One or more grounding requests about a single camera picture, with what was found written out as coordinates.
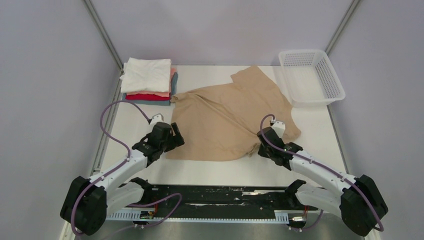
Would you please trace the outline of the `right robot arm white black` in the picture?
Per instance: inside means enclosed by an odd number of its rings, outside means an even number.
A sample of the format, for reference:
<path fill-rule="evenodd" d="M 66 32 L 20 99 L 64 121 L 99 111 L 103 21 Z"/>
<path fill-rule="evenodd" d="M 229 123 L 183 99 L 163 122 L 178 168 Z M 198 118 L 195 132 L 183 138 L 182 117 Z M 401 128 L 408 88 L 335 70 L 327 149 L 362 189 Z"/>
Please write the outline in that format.
<path fill-rule="evenodd" d="M 367 236 L 372 230 L 384 231 L 382 218 L 389 209 L 375 181 L 363 174 L 356 177 L 319 161 L 300 145 L 284 143 L 273 127 L 261 129 L 259 154 L 278 166 L 301 174 L 319 186 L 295 180 L 285 195 L 292 209 L 301 205 L 318 208 L 339 217 L 355 234 Z"/>

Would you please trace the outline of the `beige t shirt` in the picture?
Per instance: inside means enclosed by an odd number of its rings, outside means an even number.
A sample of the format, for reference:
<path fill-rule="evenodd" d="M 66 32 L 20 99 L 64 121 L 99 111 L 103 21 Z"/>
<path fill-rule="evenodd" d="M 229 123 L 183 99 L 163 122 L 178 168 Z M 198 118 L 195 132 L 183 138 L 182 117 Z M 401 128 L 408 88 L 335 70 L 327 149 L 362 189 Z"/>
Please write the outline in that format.
<path fill-rule="evenodd" d="M 166 154 L 171 160 L 232 161 L 256 153 L 261 120 L 275 115 L 285 124 L 284 142 L 301 130 L 292 118 L 292 105 L 277 84 L 258 66 L 231 76 L 232 82 L 197 88 L 172 96 L 176 123 L 184 144 Z"/>

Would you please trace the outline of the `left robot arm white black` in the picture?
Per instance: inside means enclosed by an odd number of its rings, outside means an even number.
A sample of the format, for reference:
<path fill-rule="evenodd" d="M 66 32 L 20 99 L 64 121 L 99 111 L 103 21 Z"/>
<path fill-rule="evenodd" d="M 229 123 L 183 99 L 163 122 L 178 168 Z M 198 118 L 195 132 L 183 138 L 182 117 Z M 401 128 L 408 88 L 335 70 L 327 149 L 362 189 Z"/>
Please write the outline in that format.
<path fill-rule="evenodd" d="M 106 218 L 131 204 L 149 206 L 153 193 L 140 178 L 127 180 L 157 161 L 163 153 L 184 145 L 178 125 L 159 121 L 152 130 L 135 143 L 123 160 L 106 172 L 89 178 L 76 177 L 70 184 L 60 217 L 71 224 L 76 235 L 93 235 Z"/>

